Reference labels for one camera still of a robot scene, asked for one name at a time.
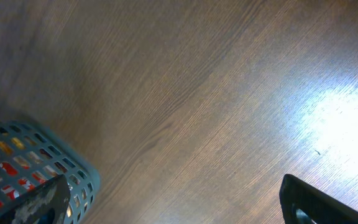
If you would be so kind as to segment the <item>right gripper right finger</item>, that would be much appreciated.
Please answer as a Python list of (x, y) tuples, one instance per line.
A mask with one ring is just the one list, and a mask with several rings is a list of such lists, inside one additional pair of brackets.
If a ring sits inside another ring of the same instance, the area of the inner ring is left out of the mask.
[(285, 224), (358, 224), (358, 211), (291, 174), (283, 176), (279, 198)]

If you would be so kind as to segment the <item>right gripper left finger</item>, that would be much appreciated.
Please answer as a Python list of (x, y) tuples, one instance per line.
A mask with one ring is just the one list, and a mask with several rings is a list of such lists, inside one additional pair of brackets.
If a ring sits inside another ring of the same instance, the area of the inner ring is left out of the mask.
[(70, 198), (66, 177), (58, 175), (0, 208), (0, 223), (63, 224)]

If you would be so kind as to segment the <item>grey plastic shopping basket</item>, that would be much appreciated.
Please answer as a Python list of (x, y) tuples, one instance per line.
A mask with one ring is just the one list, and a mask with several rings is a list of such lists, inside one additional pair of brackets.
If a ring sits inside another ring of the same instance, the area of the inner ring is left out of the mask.
[(70, 196), (65, 223), (83, 223), (96, 204), (99, 172), (50, 129), (24, 121), (0, 122), (0, 215), (19, 198), (56, 176)]

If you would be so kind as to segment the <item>orange snack bag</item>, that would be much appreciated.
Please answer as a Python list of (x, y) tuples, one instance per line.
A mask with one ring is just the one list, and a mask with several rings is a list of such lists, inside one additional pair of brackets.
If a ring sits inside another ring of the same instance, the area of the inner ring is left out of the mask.
[(42, 141), (27, 134), (0, 133), (0, 208), (62, 175), (47, 153)]

